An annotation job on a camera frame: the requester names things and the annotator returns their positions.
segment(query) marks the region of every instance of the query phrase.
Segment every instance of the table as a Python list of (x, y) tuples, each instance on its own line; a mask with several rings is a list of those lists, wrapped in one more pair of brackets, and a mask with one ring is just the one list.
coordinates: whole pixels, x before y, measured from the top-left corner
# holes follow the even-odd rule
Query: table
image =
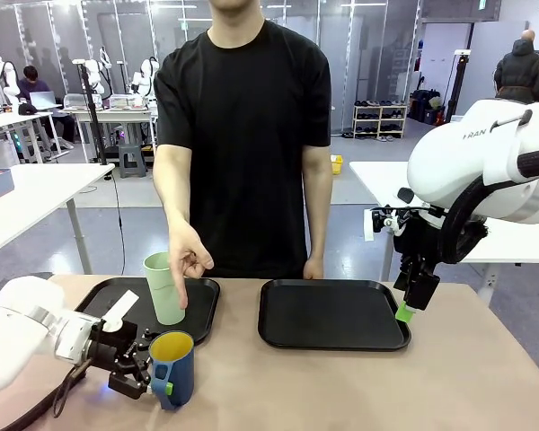
[(66, 203), (82, 268), (92, 274), (74, 196), (113, 168), (84, 163), (13, 166), (14, 190), (0, 197), (0, 249)]
[[(36, 138), (36, 134), (34, 133), (34, 127), (32, 125), (34, 120), (36, 121), (36, 125), (38, 126), (38, 130), (40, 132), (40, 137), (42, 138), (42, 142), (44, 145), (47, 145), (49, 148), (49, 138), (46, 135), (46, 131), (44, 130), (44, 127), (38, 121), (38, 119), (41, 119), (43, 117), (48, 117), (50, 125), (52, 126), (52, 133), (54, 135), (54, 140), (56, 141), (56, 148), (57, 148), (57, 154), (53, 156), (52, 158), (58, 158), (65, 153), (62, 153), (62, 149), (60, 148), (60, 143), (58, 141), (56, 128), (54, 127), (54, 122), (52, 121), (52, 113), (51, 112), (38, 112), (34, 115), (20, 115), (17, 112), (3, 112), (0, 113), (0, 129), (6, 134), (8, 141), (12, 145), (12, 149), (14, 151), (15, 160), (18, 160), (18, 154), (16, 153), (16, 147), (14, 145), (14, 142), (12, 140), (12, 137), (10, 136), (11, 131), (15, 131), (16, 134), (20, 139), (24, 138), (23, 130), (28, 130), (28, 135), (30, 136), (30, 140), (32, 142), (32, 147), (34, 148), (34, 155), (36, 156), (36, 161), (38, 163), (43, 163), (42, 156), (40, 154), (40, 148), (38, 146), (38, 139)], [(24, 159), (27, 161), (30, 160), (30, 155), (28, 154), (28, 150), (25, 145), (22, 145), (22, 154), (24, 156)]]
[[(409, 187), (407, 162), (352, 162), (349, 166), (381, 206), (406, 207), (397, 198), (397, 192), (401, 187)], [(421, 203), (418, 198), (411, 202), (417, 207)], [(485, 264), (478, 295), (489, 304), (497, 286), (500, 264), (539, 263), (539, 224), (517, 224), (489, 218), (486, 225), (489, 234), (462, 262)], [(392, 256), (393, 235), (388, 233), (379, 277), (381, 281), (389, 279)]]
[[(82, 127), (80, 126), (80, 123), (83, 122), (88, 125), (88, 128), (86, 129), (86, 132), (88, 134), (88, 140), (89, 142), (93, 143), (94, 142), (93, 134), (92, 134), (91, 126), (90, 126), (90, 124), (92, 123), (90, 111), (78, 110), (78, 109), (65, 109), (65, 110), (62, 110), (61, 112), (75, 115), (75, 120), (78, 123), (78, 131), (80, 132), (80, 139), (82, 140), (82, 145), (84, 149), (84, 158), (86, 162), (88, 163), (89, 159), (88, 159), (88, 155), (86, 154), (86, 149), (85, 149), (84, 132), (82, 131)], [(119, 110), (119, 109), (97, 110), (96, 115), (98, 117), (98, 122), (101, 124), (120, 123), (122, 127), (124, 128), (125, 139), (128, 145), (130, 145), (130, 143), (129, 143), (127, 124), (148, 123), (149, 129), (150, 129), (150, 137), (152, 139), (152, 147), (154, 149), (154, 154), (155, 154), (155, 137), (154, 137), (154, 129), (152, 128), (152, 117), (154, 115), (153, 110), (150, 110), (150, 109), (146, 109), (146, 110)]]
[[(107, 276), (54, 276), (76, 306)], [(539, 431), (539, 369), (466, 285), (438, 289), (393, 353), (275, 349), (256, 330), (263, 280), (217, 280), (212, 332), (196, 348), (190, 403), (160, 410), (131, 400), (90, 369), (62, 416), (30, 430)], [(394, 291), (396, 299), (402, 293)], [(34, 356), (0, 391), (0, 428), (62, 381), (69, 365)]]

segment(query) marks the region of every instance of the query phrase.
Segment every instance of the chin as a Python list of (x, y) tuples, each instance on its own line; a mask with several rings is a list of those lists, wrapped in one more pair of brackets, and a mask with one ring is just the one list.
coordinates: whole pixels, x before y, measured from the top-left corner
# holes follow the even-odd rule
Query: chin
[(240, 12), (257, 0), (209, 0), (210, 4), (221, 12)]

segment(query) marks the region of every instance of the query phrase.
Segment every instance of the shoe rack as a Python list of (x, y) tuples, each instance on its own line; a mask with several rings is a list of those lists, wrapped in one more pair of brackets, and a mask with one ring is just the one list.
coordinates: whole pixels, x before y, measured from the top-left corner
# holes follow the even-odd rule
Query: shoe rack
[[(393, 115), (395, 112), (398, 112), (397, 118)], [(407, 106), (405, 105), (354, 106), (353, 137), (357, 139), (393, 135), (402, 137), (405, 131), (406, 114)]]

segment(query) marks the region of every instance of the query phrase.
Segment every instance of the light green tumbler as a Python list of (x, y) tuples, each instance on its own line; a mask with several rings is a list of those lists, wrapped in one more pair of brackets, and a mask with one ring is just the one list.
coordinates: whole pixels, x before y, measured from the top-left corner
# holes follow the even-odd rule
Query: light green tumbler
[(181, 322), (186, 312), (180, 308), (180, 296), (173, 283), (168, 253), (163, 251), (147, 257), (144, 260), (144, 270), (158, 321), (163, 325)]

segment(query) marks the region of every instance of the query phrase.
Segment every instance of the gray stool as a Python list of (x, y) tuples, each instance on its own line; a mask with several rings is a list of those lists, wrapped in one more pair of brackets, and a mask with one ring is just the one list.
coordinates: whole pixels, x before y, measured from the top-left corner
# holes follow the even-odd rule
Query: gray stool
[[(134, 162), (128, 159), (128, 154), (132, 155)], [(126, 178), (128, 175), (146, 176), (146, 164), (142, 156), (142, 149), (139, 145), (118, 145), (119, 155), (119, 176)], [(128, 167), (127, 164), (135, 163), (136, 166)]]

